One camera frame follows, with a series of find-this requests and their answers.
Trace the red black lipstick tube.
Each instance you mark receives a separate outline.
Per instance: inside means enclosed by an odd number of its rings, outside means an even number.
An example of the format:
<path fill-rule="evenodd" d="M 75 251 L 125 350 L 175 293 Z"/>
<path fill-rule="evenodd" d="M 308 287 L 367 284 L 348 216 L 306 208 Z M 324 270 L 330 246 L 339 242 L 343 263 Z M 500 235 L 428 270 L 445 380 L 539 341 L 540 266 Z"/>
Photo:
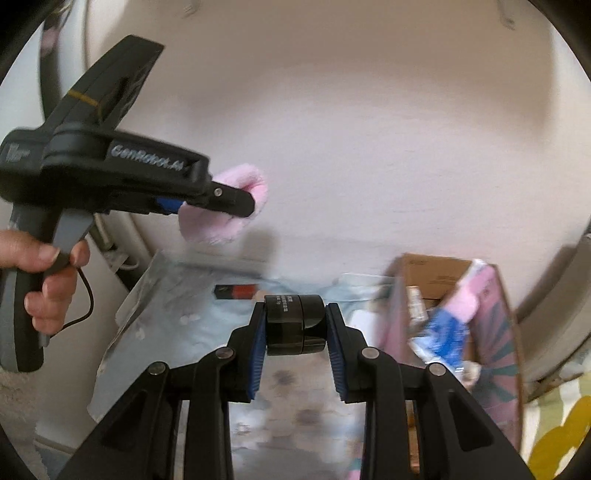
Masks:
<path fill-rule="evenodd" d="M 256 284 L 217 284 L 213 295 L 218 300 L 251 300 L 259 287 Z"/>

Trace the yellow floral bedsheet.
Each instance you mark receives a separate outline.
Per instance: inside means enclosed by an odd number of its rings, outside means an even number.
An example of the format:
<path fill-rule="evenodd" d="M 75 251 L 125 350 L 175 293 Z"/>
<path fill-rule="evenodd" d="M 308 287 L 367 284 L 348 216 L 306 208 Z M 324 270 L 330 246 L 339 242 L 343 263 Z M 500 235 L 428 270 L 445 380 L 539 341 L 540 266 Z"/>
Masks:
<path fill-rule="evenodd" d="M 521 455 L 537 479 L 554 479 L 590 430 L 590 361 L 569 362 L 524 409 Z"/>

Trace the blue white wipes packet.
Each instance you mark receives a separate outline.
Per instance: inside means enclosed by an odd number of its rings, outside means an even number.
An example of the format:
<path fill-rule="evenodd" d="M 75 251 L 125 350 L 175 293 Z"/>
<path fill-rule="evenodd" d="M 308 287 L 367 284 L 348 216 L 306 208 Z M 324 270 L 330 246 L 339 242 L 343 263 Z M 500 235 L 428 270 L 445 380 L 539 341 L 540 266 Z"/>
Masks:
<path fill-rule="evenodd" d="M 409 346 L 425 364 L 441 363 L 453 374 L 461 374 L 469 323 L 461 323 L 437 307 L 419 334 L 409 340 Z"/>

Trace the small black jar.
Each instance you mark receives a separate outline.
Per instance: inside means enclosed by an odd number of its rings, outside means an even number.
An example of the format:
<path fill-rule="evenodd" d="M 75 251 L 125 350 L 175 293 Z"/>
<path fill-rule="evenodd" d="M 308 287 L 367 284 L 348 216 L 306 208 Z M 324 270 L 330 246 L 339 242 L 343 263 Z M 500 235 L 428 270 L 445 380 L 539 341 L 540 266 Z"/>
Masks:
<path fill-rule="evenodd" d="M 266 295 L 266 350 L 270 356 L 322 352 L 327 344 L 325 303 L 318 295 Z"/>

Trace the light blue floral cloth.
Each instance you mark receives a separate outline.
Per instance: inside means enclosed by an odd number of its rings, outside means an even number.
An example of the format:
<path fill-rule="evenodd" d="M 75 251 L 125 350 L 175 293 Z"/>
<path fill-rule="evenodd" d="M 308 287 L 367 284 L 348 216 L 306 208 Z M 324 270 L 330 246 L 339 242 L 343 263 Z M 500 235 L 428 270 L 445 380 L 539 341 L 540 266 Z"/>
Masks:
<path fill-rule="evenodd" d="M 317 294 L 373 347 L 384 341 L 394 279 L 346 273 L 301 283 L 198 266 L 157 254 L 116 313 L 118 331 L 96 374 L 88 413 L 101 420 L 151 363 L 179 367 L 228 343 L 247 324 L 252 300 L 221 300 L 218 285 L 256 285 L 270 294 Z M 232 463 L 238 479 L 355 479 L 361 468 L 365 408 L 335 391 L 327 352 L 267 358 L 256 398 L 229 408 Z"/>

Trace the small white medicine box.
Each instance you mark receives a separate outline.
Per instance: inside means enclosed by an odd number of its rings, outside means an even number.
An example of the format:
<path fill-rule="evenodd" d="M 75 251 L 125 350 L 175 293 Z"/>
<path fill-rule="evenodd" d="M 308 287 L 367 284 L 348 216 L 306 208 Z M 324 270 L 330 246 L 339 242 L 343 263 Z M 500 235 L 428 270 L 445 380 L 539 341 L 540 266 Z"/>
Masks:
<path fill-rule="evenodd" d="M 407 287 L 407 305 L 411 328 L 419 328 L 429 319 L 422 292 L 418 286 Z"/>

